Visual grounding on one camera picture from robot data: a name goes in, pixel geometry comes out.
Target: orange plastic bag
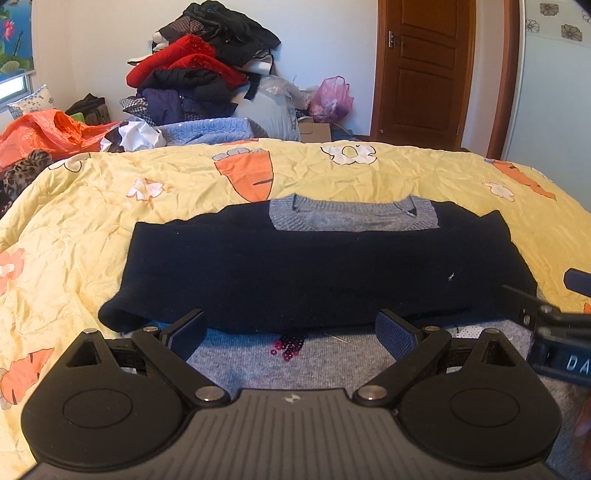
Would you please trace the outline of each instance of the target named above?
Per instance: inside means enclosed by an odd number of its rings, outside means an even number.
[[[118,122],[86,125],[60,110],[27,113],[0,135],[0,169],[3,170],[33,150],[45,150],[54,161],[78,153],[98,152],[100,141]]]

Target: bed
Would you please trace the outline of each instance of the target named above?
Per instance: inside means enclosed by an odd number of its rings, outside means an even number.
[[[243,161],[216,164],[238,147]],[[272,183],[254,181],[269,174]],[[526,166],[378,143],[271,139],[76,155],[46,169],[0,220],[0,478],[34,464],[20,415],[38,380],[84,328],[115,336],[97,313],[118,291],[136,222],[292,193],[374,203],[413,194],[478,215],[499,210],[546,299],[571,312],[591,304],[563,285],[569,268],[591,271],[591,214]]]

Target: wooden door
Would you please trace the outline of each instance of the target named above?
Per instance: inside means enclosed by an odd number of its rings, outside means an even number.
[[[475,0],[380,1],[372,136],[455,150],[470,95]]]

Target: clear plastic bag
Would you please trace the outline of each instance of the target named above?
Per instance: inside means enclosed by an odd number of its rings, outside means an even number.
[[[292,105],[300,110],[308,108],[311,97],[316,92],[314,89],[317,89],[317,87],[311,87],[311,89],[302,91],[297,85],[275,75],[264,77],[259,84],[259,88],[272,95],[290,98]]]

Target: white pillow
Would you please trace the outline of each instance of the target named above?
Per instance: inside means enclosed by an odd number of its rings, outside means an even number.
[[[8,104],[8,111],[15,120],[25,113],[42,112],[54,108],[53,97],[49,93],[47,85],[43,85],[39,90],[27,95],[25,98],[21,98],[18,102]]]

